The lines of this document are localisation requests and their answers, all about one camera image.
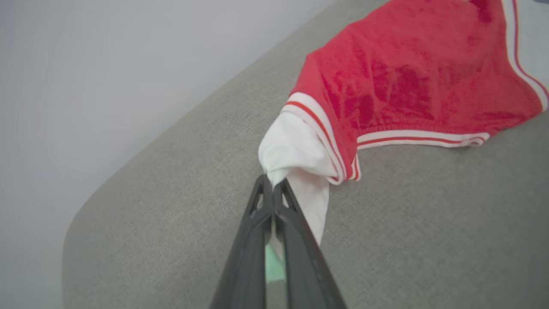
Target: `red cloth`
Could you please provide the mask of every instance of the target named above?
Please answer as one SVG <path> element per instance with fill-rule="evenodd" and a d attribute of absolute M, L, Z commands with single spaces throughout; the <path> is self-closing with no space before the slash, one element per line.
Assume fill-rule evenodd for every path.
<path fill-rule="evenodd" d="M 333 183 L 360 177 L 357 149 L 480 145 L 544 110 L 547 90 L 517 71 L 509 4 L 392 0 L 307 56 L 283 111 L 317 131 Z"/>

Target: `gray couch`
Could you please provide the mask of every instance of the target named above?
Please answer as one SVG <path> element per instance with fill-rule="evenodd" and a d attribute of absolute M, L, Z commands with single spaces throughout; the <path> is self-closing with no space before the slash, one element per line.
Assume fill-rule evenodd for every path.
<path fill-rule="evenodd" d="M 65 308 L 207 308 L 306 54 L 383 2 L 328 8 L 107 180 L 67 232 Z M 348 307 L 549 308 L 548 118 L 478 148 L 361 151 L 321 246 Z M 285 308 L 284 283 L 268 297 Z"/>

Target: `towel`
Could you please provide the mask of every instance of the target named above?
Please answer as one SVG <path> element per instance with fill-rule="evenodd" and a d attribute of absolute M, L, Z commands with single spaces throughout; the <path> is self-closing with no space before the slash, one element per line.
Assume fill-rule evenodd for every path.
<path fill-rule="evenodd" d="M 480 146 L 547 109 L 547 89 L 519 63 L 517 6 L 392 0 L 306 57 L 259 160 L 273 185 L 296 185 L 319 244 L 329 185 L 362 177 L 358 150 Z"/>

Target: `red stripe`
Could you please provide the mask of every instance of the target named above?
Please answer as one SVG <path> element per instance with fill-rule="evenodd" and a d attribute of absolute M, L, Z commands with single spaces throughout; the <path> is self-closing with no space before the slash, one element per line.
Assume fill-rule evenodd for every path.
<path fill-rule="evenodd" d="M 318 124 L 318 126 L 320 127 L 320 129 L 322 130 L 322 132 L 324 133 L 326 138 L 328 139 L 328 142 L 330 143 L 330 147 L 332 148 L 332 151 L 336 154 L 335 157 L 337 158 L 337 160 L 339 162 L 339 166 L 342 167 L 342 171 L 345 172 L 345 166 L 341 163 L 341 161 L 339 160 L 339 157 L 337 156 L 337 152 L 335 151 L 334 145 L 332 144 L 332 140 L 330 139 L 330 136 L 328 135 L 328 131 L 324 127 L 324 124 L 322 124 L 320 119 L 317 117 L 317 115 L 309 107 L 306 107 L 305 105 L 303 105 L 300 102 L 289 101 L 289 102 L 286 102 L 286 104 L 293 105 L 293 106 L 301 108 L 302 110 L 304 110 L 307 114 L 309 114 L 309 116 L 311 116 L 316 121 L 316 123 Z"/>
<path fill-rule="evenodd" d="M 354 176 L 349 176 L 347 179 L 355 179 L 356 180 L 356 156 L 355 156 L 355 159 L 352 161 L 351 163 L 351 171 L 352 173 L 354 174 Z"/>
<path fill-rule="evenodd" d="M 483 142 L 485 142 L 484 138 L 478 136 L 474 137 L 472 139 L 481 139 Z M 358 143 L 359 146 L 377 143 L 377 142 L 384 142 L 384 141 L 395 141 L 395 140 L 407 140 L 407 141 L 436 141 L 436 142 L 444 142 L 448 144 L 459 144 L 463 141 L 452 141 L 452 140 L 445 140 L 445 139 L 437 139 L 435 137 L 414 137 L 414 136 L 397 136 L 397 137 L 385 137 L 383 139 L 375 139 L 375 140 L 369 140 Z"/>
<path fill-rule="evenodd" d="M 545 96 L 547 97 L 547 100 L 549 101 L 549 93 L 547 92 L 547 89 L 543 86 L 542 83 L 540 83 L 537 79 L 533 78 L 532 76 L 528 75 L 520 66 L 520 63 L 518 62 L 518 9 L 517 9 L 517 0 L 513 0 L 513 13 L 515 17 L 515 62 L 517 63 L 517 67 L 522 72 L 522 74 L 529 77 L 531 80 L 533 80 L 536 84 L 538 84 L 541 89 L 544 91 Z"/>
<path fill-rule="evenodd" d="M 358 156 L 355 157 L 355 180 L 358 179 Z"/>

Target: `white cloth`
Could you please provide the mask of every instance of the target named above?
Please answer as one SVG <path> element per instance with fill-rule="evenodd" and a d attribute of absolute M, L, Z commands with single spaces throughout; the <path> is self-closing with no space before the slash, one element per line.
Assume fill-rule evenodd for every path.
<path fill-rule="evenodd" d="M 271 184 L 288 178 L 315 240 L 320 244 L 328 210 L 329 182 L 335 167 L 322 142 L 301 118 L 283 112 L 259 146 L 259 161 Z M 282 244 L 274 236 L 271 246 L 282 259 Z"/>

